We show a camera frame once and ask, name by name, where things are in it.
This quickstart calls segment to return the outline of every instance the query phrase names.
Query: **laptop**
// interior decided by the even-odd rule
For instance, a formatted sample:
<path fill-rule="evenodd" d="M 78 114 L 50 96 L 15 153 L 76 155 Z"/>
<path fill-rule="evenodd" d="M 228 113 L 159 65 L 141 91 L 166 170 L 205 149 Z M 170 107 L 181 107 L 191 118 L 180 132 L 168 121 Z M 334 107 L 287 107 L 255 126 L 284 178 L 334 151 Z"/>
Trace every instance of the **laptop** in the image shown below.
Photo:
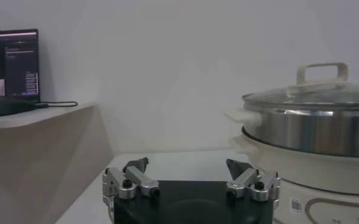
<path fill-rule="evenodd" d="M 0 96 L 40 101 L 37 29 L 0 31 Z"/>

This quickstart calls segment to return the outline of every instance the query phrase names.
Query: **computer mouse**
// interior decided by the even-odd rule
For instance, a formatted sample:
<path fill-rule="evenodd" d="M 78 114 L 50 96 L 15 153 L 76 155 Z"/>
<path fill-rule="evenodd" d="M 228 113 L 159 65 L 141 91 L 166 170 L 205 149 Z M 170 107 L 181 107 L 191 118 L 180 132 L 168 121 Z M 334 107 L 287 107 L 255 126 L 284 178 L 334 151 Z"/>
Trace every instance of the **computer mouse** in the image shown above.
<path fill-rule="evenodd" d="M 37 109 L 37 107 L 32 101 L 10 97 L 0 97 L 0 116 L 18 114 L 35 109 Z"/>

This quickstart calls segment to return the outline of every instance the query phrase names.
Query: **label sticker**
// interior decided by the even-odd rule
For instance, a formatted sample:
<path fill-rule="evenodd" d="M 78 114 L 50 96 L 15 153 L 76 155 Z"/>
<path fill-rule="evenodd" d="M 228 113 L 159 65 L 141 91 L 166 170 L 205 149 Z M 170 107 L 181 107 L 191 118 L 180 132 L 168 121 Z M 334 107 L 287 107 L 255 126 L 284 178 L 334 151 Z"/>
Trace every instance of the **label sticker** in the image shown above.
<path fill-rule="evenodd" d="M 290 211 L 296 214 L 302 213 L 302 203 L 300 199 L 296 199 L 296 198 L 290 199 Z"/>

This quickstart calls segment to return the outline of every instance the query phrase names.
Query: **white table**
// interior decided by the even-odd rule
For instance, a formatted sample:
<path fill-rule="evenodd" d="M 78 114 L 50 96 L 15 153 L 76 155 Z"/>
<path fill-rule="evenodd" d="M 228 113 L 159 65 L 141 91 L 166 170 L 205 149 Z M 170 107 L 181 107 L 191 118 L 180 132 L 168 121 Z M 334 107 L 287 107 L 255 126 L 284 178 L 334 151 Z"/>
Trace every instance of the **white table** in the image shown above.
<path fill-rule="evenodd" d="M 119 155 L 108 166 L 122 169 L 130 160 L 147 156 L 146 175 L 155 180 L 229 181 L 226 159 L 247 161 L 247 156 L 232 149 L 202 152 L 141 153 Z M 69 207 L 56 224 L 109 224 L 107 207 L 102 201 L 101 174 Z"/>

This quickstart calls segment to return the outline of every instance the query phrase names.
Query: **pot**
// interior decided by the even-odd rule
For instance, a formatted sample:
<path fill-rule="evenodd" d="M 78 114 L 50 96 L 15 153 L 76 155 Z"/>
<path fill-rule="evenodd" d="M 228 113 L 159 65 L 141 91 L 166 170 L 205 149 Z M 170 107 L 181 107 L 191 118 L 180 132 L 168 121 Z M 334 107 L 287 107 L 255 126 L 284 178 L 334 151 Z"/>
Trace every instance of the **pot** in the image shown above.
<path fill-rule="evenodd" d="M 308 82 L 307 68 L 336 66 L 333 80 Z M 296 85 L 243 96 L 227 113 L 243 133 L 267 145 L 300 152 L 359 158 L 359 85 L 347 82 L 344 63 L 301 66 Z"/>

